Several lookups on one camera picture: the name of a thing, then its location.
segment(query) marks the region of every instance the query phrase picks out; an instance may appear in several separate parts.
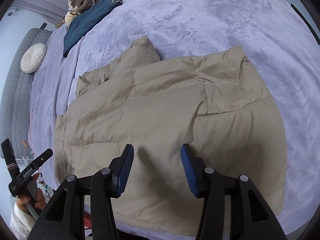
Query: silver bolt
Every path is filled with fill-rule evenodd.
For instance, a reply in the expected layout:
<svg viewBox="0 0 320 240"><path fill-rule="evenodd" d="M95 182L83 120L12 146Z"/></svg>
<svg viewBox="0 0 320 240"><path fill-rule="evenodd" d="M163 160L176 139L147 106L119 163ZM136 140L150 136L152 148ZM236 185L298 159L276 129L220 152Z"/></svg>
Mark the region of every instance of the silver bolt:
<svg viewBox="0 0 320 240"><path fill-rule="evenodd" d="M244 182L247 182L249 180L249 178L246 175L241 175L240 179Z"/></svg>
<svg viewBox="0 0 320 240"><path fill-rule="evenodd" d="M214 169L211 168L211 167L206 167L206 168L204 169L204 171L205 171L206 173L208 173L208 174L214 173Z"/></svg>
<svg viewBox="0 0 320 240"><path fill-rule="evenodd" d="M68 177L67 177L67 181L69 181L69 182L71 182L71 181L73 181L73 180L75 180L75 176L74 175L69 175Z"/></svg>
<svg viewBox="0 0 320 240"><path fill-rule="evenodd" d="M110 169L109 169L109 168L103 168L103 169L101 170L101 173L102 173L102 174L108 174L108 173L110 173Z"/></svg>

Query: headboard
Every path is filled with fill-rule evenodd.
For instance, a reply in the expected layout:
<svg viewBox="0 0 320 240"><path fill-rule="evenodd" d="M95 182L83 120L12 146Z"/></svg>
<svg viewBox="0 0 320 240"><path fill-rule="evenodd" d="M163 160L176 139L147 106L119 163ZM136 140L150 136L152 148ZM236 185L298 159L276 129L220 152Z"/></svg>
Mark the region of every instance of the headboard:
<svg viewBox="0 0 320 240"><path fill-rule="evenodd" d="M28 141L30 126L29 101L33 80L33 73L26 74L21 71L20 62L27 49L36 43L46 44L51 33L51 31L37 28L28 31L13 57L4 83L0 103L0 143L9 138L16 159L22 159L25 149L22 140ZM26 156L29 159L33 159L30 148L26 150Z"/></svg>

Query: jeans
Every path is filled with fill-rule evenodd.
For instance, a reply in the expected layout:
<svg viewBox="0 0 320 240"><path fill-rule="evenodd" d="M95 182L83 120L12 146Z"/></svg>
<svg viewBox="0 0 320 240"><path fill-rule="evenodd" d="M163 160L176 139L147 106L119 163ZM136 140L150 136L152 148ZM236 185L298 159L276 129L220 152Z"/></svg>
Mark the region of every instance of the jeans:
<svg viewBox="0 0 320 240"><path fill-rule="evenodd" d="M63 39L63 57L67 57L71 48L76 45L88 31L114 8L122 4L122 0L100 0L92 6L92 8L74 18Z"/></svg>

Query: pillow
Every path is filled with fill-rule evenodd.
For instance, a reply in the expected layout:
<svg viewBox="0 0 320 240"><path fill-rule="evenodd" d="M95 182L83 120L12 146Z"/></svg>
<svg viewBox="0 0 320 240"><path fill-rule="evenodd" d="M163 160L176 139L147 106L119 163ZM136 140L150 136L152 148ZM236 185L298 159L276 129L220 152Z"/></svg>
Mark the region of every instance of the pillow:
<svg viewBox="0 0 320 240"><path fill-rule="evenodd" d="M24 73L32 73L36 71L47 52L47 48L43 43L37 43L31 46L22 56L20 67Z"/></svg>

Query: blue gripper pad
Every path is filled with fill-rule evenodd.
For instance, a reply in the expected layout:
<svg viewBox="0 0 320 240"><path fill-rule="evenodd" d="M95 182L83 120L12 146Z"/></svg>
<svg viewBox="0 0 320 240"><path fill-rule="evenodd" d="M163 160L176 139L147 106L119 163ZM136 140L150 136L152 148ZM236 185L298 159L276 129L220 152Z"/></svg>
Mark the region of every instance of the blue gripper pad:
<svg viewBox="0 0 320 240"><path fill-rule="evenodd" d="M127 144L112 173L112 184L116 186L116 193L120 197L127 185L128 177L133 163L134 149Z"/></svg>
<svg viewBox="0 0 320 240"><path fill-rule="evenodd" d="M199 193L197 189L197 177L190 160L190 154L192 155L191 157L193 157L190 146L188 144L182 145L180 153L182 165L187 177L190 191L193 193L195 197L197 197Z"/></svg>

